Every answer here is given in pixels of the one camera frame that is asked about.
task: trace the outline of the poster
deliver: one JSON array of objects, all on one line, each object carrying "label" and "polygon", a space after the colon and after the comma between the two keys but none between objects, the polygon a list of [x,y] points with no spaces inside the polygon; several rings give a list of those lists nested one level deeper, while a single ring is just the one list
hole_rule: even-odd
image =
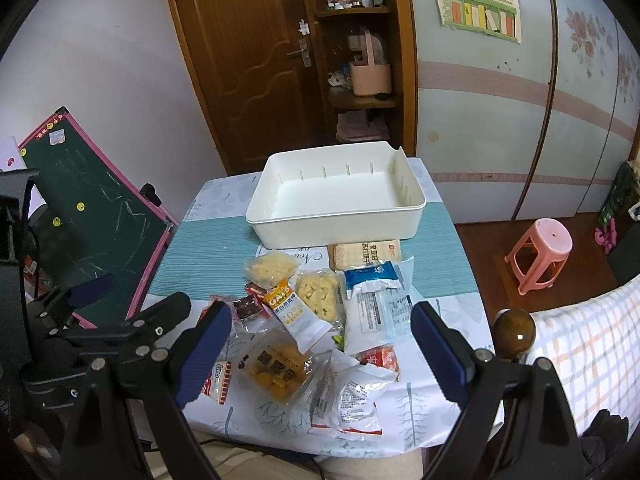
[{"label": "poster", "polygon": [[442,24],[522,43],[518,0],[437,0]]}]

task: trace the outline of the sliding wardrobe door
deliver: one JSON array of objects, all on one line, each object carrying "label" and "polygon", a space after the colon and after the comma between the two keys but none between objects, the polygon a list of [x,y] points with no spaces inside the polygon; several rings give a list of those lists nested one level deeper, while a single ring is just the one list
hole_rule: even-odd
[{"label": "sliding wardrobe door", "polygon": [[[556,0],[556,6],[556,92],[519,219],[569,217],[578,211],[605,148],[616,97],[618,40],[612,13],[602,0]],[[612,151],[618,149],[612,144]]]},{"label": "sliding wardrobe door", "polygon": [[417,155],[454,222],[507,220],[536,151],[552,65],[550,0],[519,0],[522,43],[453,30],[413,0]]},{"label": "sliding wardrobe door", "polygon": [[628,159],[638,125],[640,107],[640,59],[631,41],[616,22],[618,32],[618,90],[613,120],[600,163],[578,212],[599,211],[620,164]]}]

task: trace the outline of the floral pattern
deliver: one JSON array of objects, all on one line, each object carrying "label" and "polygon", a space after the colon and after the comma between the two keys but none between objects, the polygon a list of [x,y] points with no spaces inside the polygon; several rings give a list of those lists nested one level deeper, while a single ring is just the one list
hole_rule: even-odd
[{"label": "floral pattern", "polygon": [[636,82],[640,84],[640,68],[636,65],[636,60],[631,54],[620,54],[618,56],[618,89],[625,103],[627,97],[634,100],[633,94],[629,91],[629,85],[633,90],[636,88]]},{"label": "floral pattern", "polygon": [[[585,65],[587,77],[590,78],[593,76],[591,69],[593,67],[598,42],[604,38],[609,49],[613,50],[613,38],[610,34],[605,36],[607,30],[600,22],[598,16],[594,18],[593,15],[589,13],[589,17],[587,18],[583,11],[573,12],[569,7],[566,8],[566,13],[567,16],[564,22],[573,31],[571,34],[573,41],[571,52],[578,55],[580,64]],[[600,56],[600,65],[606,68],[604,47],[600,45],[600,49],[597,52]],[[604,76],[604,70],[602,68],[600,69],[600,75]]]}]

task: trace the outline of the teal stripe on tablecloth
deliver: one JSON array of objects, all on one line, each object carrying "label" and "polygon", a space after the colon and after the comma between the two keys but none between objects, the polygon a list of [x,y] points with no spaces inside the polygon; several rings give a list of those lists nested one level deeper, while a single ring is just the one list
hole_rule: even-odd
[{"label": "teal stripe on tablecloth", "polygon": [[[169,244],[150,294],[180,290],[192,300],[211,294],[244,296],[244,263],[260,240],[243,216],[182,222]],[[402,240],[402,257],[414,256],[414,286],[425,297],[477,292],[476,280],[442,202],[424,208],[414,238]]]},{"label": "teal stripe on tablecloth", "polygon": [[192,300],[211,294],[245,296],[244,263],[260,239],[244,216],[182,222],[156,271],[150,294],[180,290]]},{"label": "teal stripe on tablecloth", "polygon": [[414,287],[425,298],[477,292],[465,250],[442,202],[427,202],[418,232],[402,240],[402,259],[414,257]]}]

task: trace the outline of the green bookshelf illustration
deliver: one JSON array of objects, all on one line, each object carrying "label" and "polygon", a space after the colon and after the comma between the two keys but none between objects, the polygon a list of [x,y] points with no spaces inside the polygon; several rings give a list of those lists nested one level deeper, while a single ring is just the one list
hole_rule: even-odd
[{"label": "green bookshelf illustration", "polygon": [[441,0],[442,24],[519,43],[517,9],[495,0]]}]

